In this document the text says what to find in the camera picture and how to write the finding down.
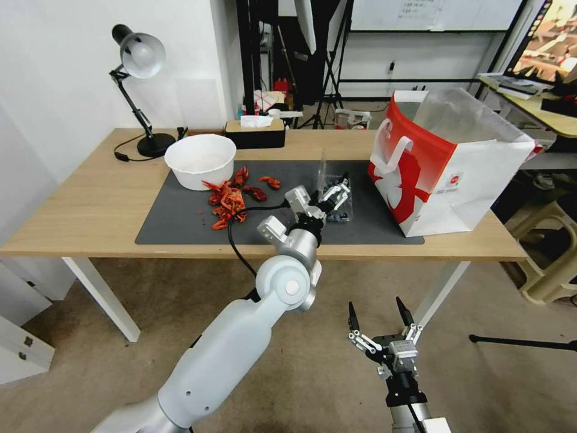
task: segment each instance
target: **computer screen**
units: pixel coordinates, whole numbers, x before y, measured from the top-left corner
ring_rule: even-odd
[[[506,75],[541,82],[572,81],[577,70],[577,0],[547,0]]]

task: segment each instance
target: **chair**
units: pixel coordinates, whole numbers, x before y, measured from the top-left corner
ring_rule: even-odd
[[[527,277],[519,291],[534,304],[577,294],[577,194],[566,194],[549,203],[520,223],[511,234],[520,242],[544,220],[561,224],[560,229],[548,230],[534,245],[551,264],[542,268],[531,257],[518,263]]]

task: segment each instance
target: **desk lamp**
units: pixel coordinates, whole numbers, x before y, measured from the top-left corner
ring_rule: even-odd
[[[144,128],[146,137],[138,142],[138,153],[143,156],[162,156],[175,139],[169,134],[153,134],[152,124],[142,110],[136,108],[128,93],[122,86],[122,81],[130,76],[135,78],[150,78],[158,73],[166,59],[166,51],[162,43],[146,33],[134,33],[123,24],[112,28],[112,37],[120,45],[121,64],[110,71],[110,76],[118,85],[124,98],[132,108],[138,123]]]

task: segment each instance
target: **white bowl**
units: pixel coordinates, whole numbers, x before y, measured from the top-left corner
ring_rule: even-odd
[[[218,185],[233,175],[236,146],[229,138],[199,134],[183,138],[168,148],[164,161],[182,186],[205,191],[203,180]]]

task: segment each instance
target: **wooden table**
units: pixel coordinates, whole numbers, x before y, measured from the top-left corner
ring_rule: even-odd
[[[114,146],[139,133],[114,130],[0,248],[0,256],[62,257],[130,341],[138,339],[139,328],[87,257],[235,258],[229,245],[135,244],[169,171],[162,158],[128,163],[114,158]],[[236,159],[318,160],[325,150],[328,159],[368,160],[373,137],[371,131],[288,131],[285,147],[239,150]],[[247,258],[274,254],[271,245],[239,245],[239,250]],[[428,236],[422,245],[321,245],[318,258],[452,261],[415,314],[425,325],[471,261],[518,261],[526,254],[489,212],[473,232]]]
[[[530,120],[543,125],[557,135],[577,138],[577,118],[542,110],[542,98],[540,96],[534,96],[524,100],[508,94],[499,93],[496,91],[497,87],[494,81],[484,76],[479,76],[478,78],[507,104],[505,112],[501,113],[504,117],[508,115],[508,111],[511,108],[515,108]]]

